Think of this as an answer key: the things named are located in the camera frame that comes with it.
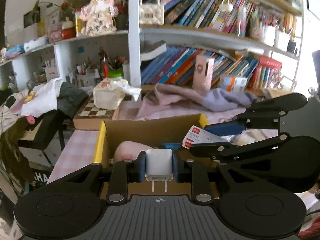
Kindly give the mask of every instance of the red and white box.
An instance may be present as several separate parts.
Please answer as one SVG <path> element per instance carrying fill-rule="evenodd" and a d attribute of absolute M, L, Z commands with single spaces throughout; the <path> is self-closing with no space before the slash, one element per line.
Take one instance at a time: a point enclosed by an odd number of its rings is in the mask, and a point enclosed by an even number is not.
<path fill-rule="evenodd" d="M 213 142 L 227 142 L 227 140 L 193 125 L 183 139 L 182 146 L 189 149 L 194 143 Z"/>

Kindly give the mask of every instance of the pink plush toy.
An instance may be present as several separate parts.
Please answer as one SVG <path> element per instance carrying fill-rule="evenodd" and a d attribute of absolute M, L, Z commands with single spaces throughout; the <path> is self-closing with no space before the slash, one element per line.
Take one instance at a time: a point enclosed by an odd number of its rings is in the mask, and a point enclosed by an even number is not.
<path fill-rule="evenodd" d="M 115 152 L 115 162 L 123 160 L 136 160 L 141 151 L 152 149 L 152 147 L 130 141 L 120 143 Z"/>

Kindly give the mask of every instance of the white shelf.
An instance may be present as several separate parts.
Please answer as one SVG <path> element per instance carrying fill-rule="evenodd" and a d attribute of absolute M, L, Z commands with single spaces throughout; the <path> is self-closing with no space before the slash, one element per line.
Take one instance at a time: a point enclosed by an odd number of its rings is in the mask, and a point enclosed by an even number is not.
<path fill-rule="evenodd" d="M 34 52 L 39 51 L 39 50 L 42 50 L 42 49 L 47 49 L 47 48 L 53 47 L 53 46 L 56 45 L 56 44 L 62 44 L 62 43 L 66 43 L 66 42 L 85 40 L 85 39 L 90 39 L 90 38 L 99 38 L 99 37 L 110 36 L 110 35 L 121 35 L 121 34 L 128 34 L 128 30 L 117 31 L 117 32 L 115 32 L 115 33 L 109 33 L 109 34 L 106 34 L 106 35 L 95 36 L 95 37 L 80 36 L 80 37 L 71 38 L 71 39 L 68 39 L 68 40 L 62 40 L 62 41 L 57 41 L 57 42 L 49 43 L 49 44 L 46 44 L 46 45 L 44 45 L 44 46 L 39 46 L 39 47 L 36 47 L 36 48 L 34 48 L 34 49 L 32 49 L 32 50 L 29 50 L 29 51 L 27 51 L 27 52 L 25 52 L 25 53 L 22 53 L 22 54 L 20 54 L 19 56 L 13 58 L 13 59 L 9 59 L 9 60 L 5 61 L 4 63 L 1 63 L 1 64 L 0 64 L 0 67 L 1 67 L 2 65 L 5 65 L 5 64 L 11 62 L 11 61 L 14 60 L 14 59 L 17 59 L 17 58 L 19 58 L 19 57 L 24 57 L 24 56 L 26 56 L 26 55 L 29 55 L 29 54 L 31 54 L 31 53 L 34 53 Z"/>
<path fill-rule="evenodd" d="M 238 37 L 231 33 L 223 33 L 212 29 L 197 29 L 194 27 L 162 25 L 143 25 L 140 32 L 144 35 L 150 34 L 148 38 L 159 38 L 171 44 L 193 46 L 196 44 L 209 45 L 223 49 L 247 49 L 259 53 L 263 50 L 273 51 L 287 57 L 298 60 L 299 57 L 290 52 L 280 50 L 276 47 L 268 46 L 262 42 L 255 41 L 247 37 Z"/>

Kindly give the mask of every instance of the white power adapter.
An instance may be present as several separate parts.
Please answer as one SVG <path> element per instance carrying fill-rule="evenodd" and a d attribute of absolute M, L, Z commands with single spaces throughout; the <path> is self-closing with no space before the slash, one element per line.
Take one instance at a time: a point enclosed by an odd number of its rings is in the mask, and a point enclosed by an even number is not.
<path fill-rule="evenodd" d="M 154 182 L 164 181 L 167 193 L 167 181 L 173 179 L 172 150 L 171 149 L 148 149 L 146 161 L 146 180 L 152 181 L 152 193 Z"/>

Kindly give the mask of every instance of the jar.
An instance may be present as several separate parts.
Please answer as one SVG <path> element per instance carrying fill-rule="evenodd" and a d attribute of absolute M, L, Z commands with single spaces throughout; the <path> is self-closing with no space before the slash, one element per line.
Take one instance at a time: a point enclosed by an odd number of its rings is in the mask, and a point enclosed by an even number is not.
<path fill-rule="evenodd" d="M 66 17 L 66 22 L 62 24 L 62 38 L 68 40 L 76 36 L 74 23 Z"/>

